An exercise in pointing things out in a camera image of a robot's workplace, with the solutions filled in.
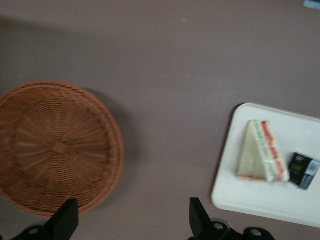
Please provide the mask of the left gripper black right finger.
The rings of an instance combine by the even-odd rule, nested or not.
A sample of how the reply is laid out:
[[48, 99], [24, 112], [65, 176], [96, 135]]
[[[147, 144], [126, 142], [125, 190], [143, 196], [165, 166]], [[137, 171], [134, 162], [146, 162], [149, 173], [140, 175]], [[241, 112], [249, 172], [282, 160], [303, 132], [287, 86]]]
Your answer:
[[242, 235], [224, 220], [211, 220], [197, 197], [189, 201], [189, 225], [193, 234], [191, 240], [241, 240]]

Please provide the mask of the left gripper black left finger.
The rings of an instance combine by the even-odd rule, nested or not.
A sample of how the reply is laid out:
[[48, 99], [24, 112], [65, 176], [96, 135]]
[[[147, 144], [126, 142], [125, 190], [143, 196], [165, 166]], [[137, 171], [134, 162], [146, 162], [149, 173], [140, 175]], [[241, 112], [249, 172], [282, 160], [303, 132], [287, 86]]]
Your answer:
[[68, 199], [44, 224], [25, 229], [15, 240], [70, 240], [79, 224], [77, 199]]

